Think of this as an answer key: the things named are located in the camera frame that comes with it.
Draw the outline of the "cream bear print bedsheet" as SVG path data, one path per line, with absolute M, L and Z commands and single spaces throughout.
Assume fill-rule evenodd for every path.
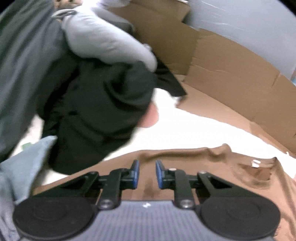
M 104 158 L 94 158 L 93 165 L 108 163 L 136 151 L 200 150 L 227 145 L 233 153 L 249 156 L 247 163 L 258 170 L 270 167 L 276 158 L 284 172 L 295 178 L 295 158 L 268 144 L 257 136 L 227 123 L 198 116 L 176 108 L 176 100 L 161 89 L 154 93 L 159 120 L 149 128 L 136 128 L 128 142 Z

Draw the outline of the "blue denim garment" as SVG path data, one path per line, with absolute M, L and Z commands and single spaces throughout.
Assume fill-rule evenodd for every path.
M 15 206 L 30 196 L 56 140 L 56 136 L 42 138 L 1 163 L 1 240 L 20 240 L 13 223 Z

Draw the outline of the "brown cardboard sheet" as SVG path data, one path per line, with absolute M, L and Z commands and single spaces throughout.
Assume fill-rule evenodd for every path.
M 171 4 L 133 1 L 113 12 L 136 28 L 185 84 L 225 104 L 295 152 L 295 86 L 247 48 L 208 30 L 195 30 L 168 14 Z

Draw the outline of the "dark grey pillow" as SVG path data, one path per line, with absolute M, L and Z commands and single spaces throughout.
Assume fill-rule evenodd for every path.
M 1 1 L 1 160 L 38 115 L 42 136 L 57 137 L 50 168 L 71 175 L 130 140 L 155 90 L 186 91 L 162 62 L 152 73 L 76 56 L 53 12 L 52 1 Z

